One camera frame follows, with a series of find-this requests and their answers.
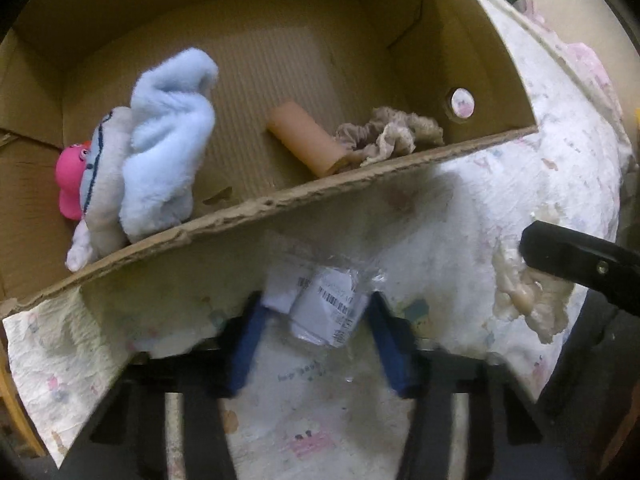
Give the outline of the clear plastic packet with label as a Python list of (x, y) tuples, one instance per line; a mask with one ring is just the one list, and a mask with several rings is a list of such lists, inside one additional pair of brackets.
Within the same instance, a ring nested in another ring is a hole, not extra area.
[(262, 303), (288, 320), (292, 334), (316, 346), (341, 348), (366, 310), (384, 272), (348, 260), (280, 255), (270, 264)]

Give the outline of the light blue fluffy sock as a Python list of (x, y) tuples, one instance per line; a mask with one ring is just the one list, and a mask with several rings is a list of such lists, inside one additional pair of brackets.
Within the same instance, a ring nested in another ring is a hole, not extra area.
[(132, 89), (131, 153), (122, 166), (119, 220), (130, 242), (191, 217), (192, 188), (216, 114), (209, 101), (218, 66), (204, 51), (183, 50), (144, 72)]

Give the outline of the beige translucent soft strip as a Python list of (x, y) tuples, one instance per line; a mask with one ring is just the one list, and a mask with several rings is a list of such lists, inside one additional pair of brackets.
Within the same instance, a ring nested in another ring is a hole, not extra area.
[(524, 318), (542, 344), (551, 344), (567, 328), (567, 305), (575, 285), (528, 266), (513, 237), (498, 240), (491, 264), (495, 317), (508, 322)]

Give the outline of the orange foam cylinder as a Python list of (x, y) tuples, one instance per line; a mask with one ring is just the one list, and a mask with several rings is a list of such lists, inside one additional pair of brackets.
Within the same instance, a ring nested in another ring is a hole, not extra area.
[(349, 164), (349, 151), (293, 101), (269, 111), (267, 129), (317, 178), (336, 174)]

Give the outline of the brown cardboard box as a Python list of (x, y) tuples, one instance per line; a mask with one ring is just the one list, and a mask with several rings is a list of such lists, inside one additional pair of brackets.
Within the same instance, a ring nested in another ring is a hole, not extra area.
[[(145, 70), (188, 48), (218, 65), (207, 159), (238, 203), (77, 274), (58, 152), (92, 135)], [(441, 148), (321, 180), (267, 131), (293, 101), (334, 129), (378, 106), (431, 117)], [(1, 312), (130, 262), (379, 178), (525, 136), (536, 119), (478, 0), (28, 0), (1, 43)]]

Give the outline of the white patterned bed quilt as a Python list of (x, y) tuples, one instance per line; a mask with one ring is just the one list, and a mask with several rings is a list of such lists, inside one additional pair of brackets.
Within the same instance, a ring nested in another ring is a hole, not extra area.
[(574, 288), (568, 325), (542, 344), (524, 318), (494, 315), (498, 240), (534, 219), (611, 238), (629, 138), (593, 76), (545, 29), (503, 0), (478, 0), (521, 77), (534, 132), (360, 188), (204, 234), (3, 315), (10, 370), (55, 465), (137, 351), (163, 358), (215, 335), (262, 287), (277, 242), (381, 270), (378, 286), (421, 336), (464, 356), (499, 353), (538, 394), (555, 367), (585, 293)]

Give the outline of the grey striped sock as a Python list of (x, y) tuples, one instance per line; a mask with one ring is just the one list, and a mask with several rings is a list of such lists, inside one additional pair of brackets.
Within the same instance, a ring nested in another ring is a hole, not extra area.
[(79, 185), (81, 219), (76, 226), (65, 265), (77, 272), (128, 243), (119, 213), (125, 185), (122, 166), (131, 152), (134, 114), (114, 107), (94, 129)]

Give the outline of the beige scrunchie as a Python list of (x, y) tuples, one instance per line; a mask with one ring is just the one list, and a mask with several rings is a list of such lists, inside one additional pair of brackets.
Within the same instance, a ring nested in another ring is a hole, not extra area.
[(444, 130), (435, 119), (382, 106), (364, 125), (339, 125), (334, 139), (348, 151), (352, 166), (365, 167), (412, 154), (417, 148), (445, 145)]

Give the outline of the pink rubber toy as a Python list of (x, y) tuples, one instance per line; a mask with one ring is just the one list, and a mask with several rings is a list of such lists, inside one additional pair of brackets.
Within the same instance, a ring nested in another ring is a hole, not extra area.
[(58, 185), (58, 210), (68, 220), (79, 221), (80, 184), (86, 168), (91, 142), (73, 144), (64, 148), (55, 165), (55, 182)]

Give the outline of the pink fabric by wall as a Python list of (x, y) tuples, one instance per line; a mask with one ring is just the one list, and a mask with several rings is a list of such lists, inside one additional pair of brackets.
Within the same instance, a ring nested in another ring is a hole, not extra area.
[(567, 52), (581, 66), (584, 66), (585, 69), (593, 76), (594, 80), (597, 81), (598, 86), (610, 101), (613, 110), (615, 110), (616, 117), (619, 120), (622, 120), (623, 110), (620, 106), (620, 100), (618, 99), (612, 80), (610, 76), (608, 76), (608, 72), (598, 57), (597, 52), (582, 42), (567, 44), (566, 48)]

